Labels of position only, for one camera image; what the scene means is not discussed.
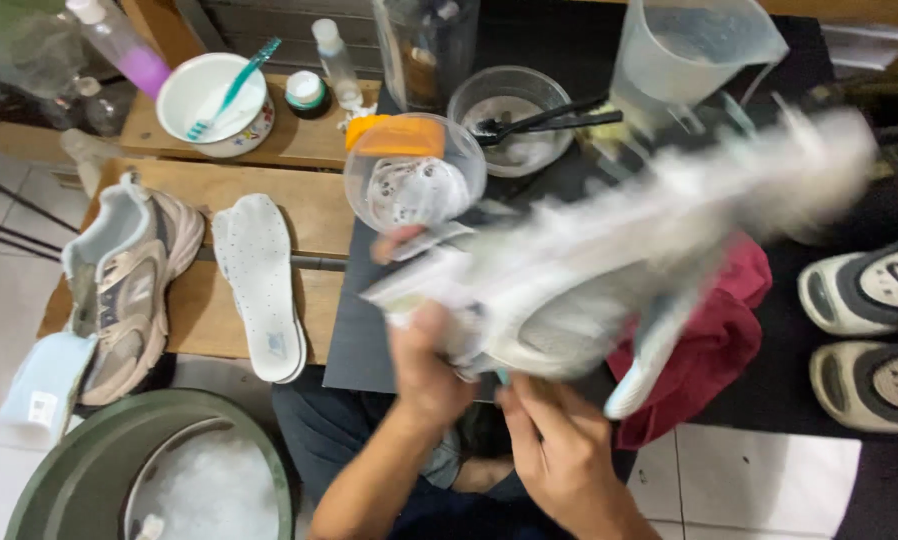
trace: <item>slide sandal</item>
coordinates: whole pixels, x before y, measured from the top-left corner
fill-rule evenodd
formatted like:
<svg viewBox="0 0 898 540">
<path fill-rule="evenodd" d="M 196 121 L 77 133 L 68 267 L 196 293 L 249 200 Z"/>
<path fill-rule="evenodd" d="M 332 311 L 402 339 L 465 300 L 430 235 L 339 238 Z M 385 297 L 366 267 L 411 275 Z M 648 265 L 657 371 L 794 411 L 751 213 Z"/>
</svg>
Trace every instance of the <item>slide sandal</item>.
<svg viewBox="0 0 898 540">
<path fill-rule="evenodd" d="M 898 434 L 898 344 L 826 345 L 813 353 L 809 378 L 822 408 L 843 426 Z"/>
<path fill-rule="evenodd" d="M 246 195 L 215 215 L 213 238 L 245 324 L 253 371 L 270 383 L 294 380 L 307 348 L 293 302 L 292 241 L 279 208 L 266 195 Z"/>
<path fill-rule="evenodd" d="M 799 274 L 798 292 L 809 318 L 831 335 L 898 333 L 898 242 L 814 262 Z"/>
</svg>

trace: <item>white insole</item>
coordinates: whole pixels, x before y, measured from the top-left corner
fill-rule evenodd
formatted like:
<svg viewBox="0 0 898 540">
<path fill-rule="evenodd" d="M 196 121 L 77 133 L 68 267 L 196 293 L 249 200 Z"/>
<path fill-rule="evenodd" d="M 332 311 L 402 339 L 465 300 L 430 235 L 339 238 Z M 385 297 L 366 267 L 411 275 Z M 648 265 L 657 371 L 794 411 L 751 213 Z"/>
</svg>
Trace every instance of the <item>white insole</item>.
<svg viewBox="0 0 898 540">
<path fill-rule="evenodd" d="M 232 287 L 245 324 L 252 369 L 263 381 L 287 383 L 306 361 L 306 341 L 293 303 L 292 243 L 279 208 L 256 193 L 213 218 L 215 259 Z"/>
</svg>

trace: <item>tile floor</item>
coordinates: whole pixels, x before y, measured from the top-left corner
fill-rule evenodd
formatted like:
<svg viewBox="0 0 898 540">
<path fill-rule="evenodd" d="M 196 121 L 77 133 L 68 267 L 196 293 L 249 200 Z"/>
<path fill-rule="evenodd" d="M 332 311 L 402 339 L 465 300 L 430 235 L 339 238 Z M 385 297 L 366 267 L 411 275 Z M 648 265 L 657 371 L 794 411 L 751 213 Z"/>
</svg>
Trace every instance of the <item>tile floor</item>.
<svg viewBox="0 0 898 540">
<path fill-rule="evenodd" d="M 79 225 L 85 195 L 60 188 L 45 173 L 0 155 L 0 183 Z M 62 244 L 73 235 L 0 195 L 0 223 Z M 0 245 L 0 404 L 35 331 L 59 264 Z M 180 358 L 177 384 L 202 387 L 274 422 L 264 383 L 244 361 Z M 644 448 L 629 487 L 665 540 L 829 538 L 849 501 L 859 460 L 857 441 L 767 434 L 683 424 Z M 46 441 L 0 427 L 0 538 L 15 500 L 45 456 Z M 304 502 L 297 538 L 312 505 Z"/>
</svg>

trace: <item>small jar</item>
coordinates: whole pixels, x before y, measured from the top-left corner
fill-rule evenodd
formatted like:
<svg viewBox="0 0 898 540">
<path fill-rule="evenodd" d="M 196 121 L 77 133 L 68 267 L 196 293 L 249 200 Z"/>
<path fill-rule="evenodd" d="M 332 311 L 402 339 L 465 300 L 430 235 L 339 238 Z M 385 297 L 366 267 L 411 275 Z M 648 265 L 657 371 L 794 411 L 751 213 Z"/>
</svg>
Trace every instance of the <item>small jar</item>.
<svg viewBox="0 0 898 540">
<path fill-rule="evenodd" d="M 286 103 L 293 115 L 312 120 L 329 111 L 332 93 L 319 75 L 312 71 L 297 71 L 286 80 Z"/>
</svg>

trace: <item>purple liquid bottle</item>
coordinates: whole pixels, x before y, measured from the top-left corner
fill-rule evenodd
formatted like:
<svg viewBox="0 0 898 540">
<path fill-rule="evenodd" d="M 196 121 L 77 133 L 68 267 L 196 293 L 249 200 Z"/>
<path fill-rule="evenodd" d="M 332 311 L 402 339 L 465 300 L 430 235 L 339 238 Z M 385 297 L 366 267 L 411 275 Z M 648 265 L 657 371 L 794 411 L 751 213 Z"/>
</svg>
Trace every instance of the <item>purple liquid bottle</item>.
<svg viewBox="0 0 898 540">
<path fill-rule="evenodd" d="M 82 21 L 89 43 L 155 101 L 172 70 L 132 28 L 130 19 L 118 8 L 107 9 L 100 0 L 67 0 L 66 7 Z"/>
</svg>

